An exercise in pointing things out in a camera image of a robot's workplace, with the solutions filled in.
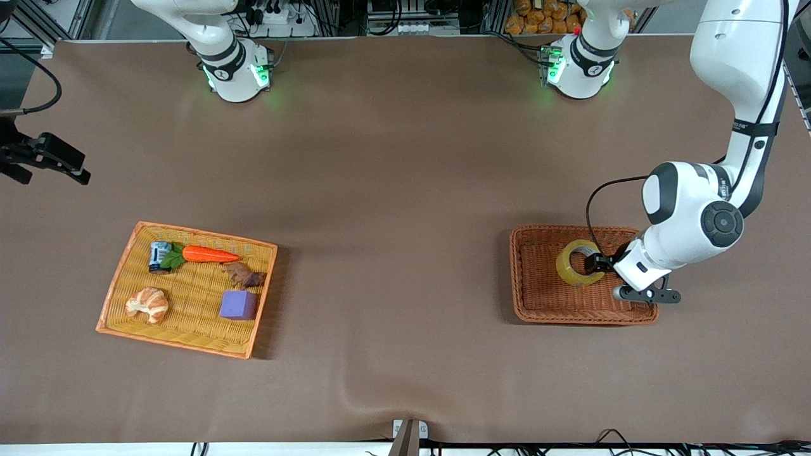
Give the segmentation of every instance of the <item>purple cube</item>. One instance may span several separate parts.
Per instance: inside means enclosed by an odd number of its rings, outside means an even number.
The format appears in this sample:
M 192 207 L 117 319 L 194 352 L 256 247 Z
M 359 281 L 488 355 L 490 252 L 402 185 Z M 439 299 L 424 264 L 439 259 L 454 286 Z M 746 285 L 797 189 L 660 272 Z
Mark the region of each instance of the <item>purple cube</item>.
M 222 294 L 220 316 L 231 320 L 256 318 L 256 295 L 247 291 L 226 291 Z

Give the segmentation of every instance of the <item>bread roll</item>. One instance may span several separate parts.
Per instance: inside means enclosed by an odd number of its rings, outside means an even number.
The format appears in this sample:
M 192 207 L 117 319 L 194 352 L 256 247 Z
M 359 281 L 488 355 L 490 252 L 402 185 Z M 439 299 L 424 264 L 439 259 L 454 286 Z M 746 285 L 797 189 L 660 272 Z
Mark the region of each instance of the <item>bread roll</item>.
M 528 15 L 526 15 L 526 18 L 534 20 L 536 24 L 540 24 L 547 17 L 543 15 L 543 11 L 541 10 L 532 10 Z
M 566 33 L 566 23 L 562 20 L 553 20 L 552 33 Z
M 163 291 L 152 287 L 133 293 L 126 306 L 127 316 L 135 316 L 138 312 L 144 312 L 149 315 L 147 322 L 151 325 L 161 321 L 168 310 L 169 300 Z
M 547 17 L 538 26 L 538 33 L 552 33 L 552 18 Z
M 521 16 L 526 16 L 532 11 L 531 0 L 513 0 L 513 6 L 515 7 L 515 12 Z
M 580 28 L 580 19 L 577 15 L 570 15 L 566 18 L 566 32 L 574 33 L 578 28 Z
M 504 31 L 510 35 L 521 35 L 524 32 L 524 18 L 518 15 L 509 16 Z
M 569 12 L 568 3 L 556 2 L 555 0 L 547 0 L 543 4 L 543 14 L 546 17 L 551 17 L 553 20 L 566 19 L 566 13 Z
M 524 18 L 524 33 L 538 33 L 538 21 L 526 16 Z

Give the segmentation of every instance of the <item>orange carrot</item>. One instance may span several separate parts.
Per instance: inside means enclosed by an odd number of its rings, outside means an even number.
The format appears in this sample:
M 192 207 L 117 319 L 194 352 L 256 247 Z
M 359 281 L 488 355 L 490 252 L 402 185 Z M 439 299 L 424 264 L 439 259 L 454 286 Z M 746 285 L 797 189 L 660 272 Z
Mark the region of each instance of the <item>orange carrot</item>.
M 189 245 L 183 248 L 183 259 L 192 263 L 230 263 L 239 260 L 239 256 L 213 248 Z
M 176 269 L 183 263 L 230 263 L 239 260 L 233 253 L 223 252 L 199 245 L 182 246 L 173 243 L 171 252 L 167 252 L 161 261 L 161 267 Z

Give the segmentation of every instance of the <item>yellow tape roll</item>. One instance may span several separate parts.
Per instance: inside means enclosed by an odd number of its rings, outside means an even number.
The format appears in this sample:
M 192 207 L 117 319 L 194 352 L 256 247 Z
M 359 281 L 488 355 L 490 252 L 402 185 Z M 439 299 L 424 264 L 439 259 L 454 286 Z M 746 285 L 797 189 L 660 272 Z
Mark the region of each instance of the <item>yellow tape roll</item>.
M 582 253 L 585 256 L 598 253 L 597 246 L 593 242 L 585 239 L 578 239 L 572 241 L 564 247 L 563 251 L 558 255 L 555 260 L 555 267 L 558 270 L 558 275 L 564 282 L 572 286 L 586 286 L 603 278 L 605 273 L 593 273 L 587 276 L 580 274 L 572 268 L 571 256 L 574 252 Z

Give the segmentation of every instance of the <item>robot logo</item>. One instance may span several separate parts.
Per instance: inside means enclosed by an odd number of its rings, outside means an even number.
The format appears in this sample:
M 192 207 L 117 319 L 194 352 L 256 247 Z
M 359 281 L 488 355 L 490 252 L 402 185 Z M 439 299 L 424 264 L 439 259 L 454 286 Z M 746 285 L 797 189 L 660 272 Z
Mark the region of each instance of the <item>robot logo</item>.
M 227 81 L 231 79 L 231 75 L 229 75 L 228 71 L 225 70 L 214 70 L 214 77 L 221 81 Z

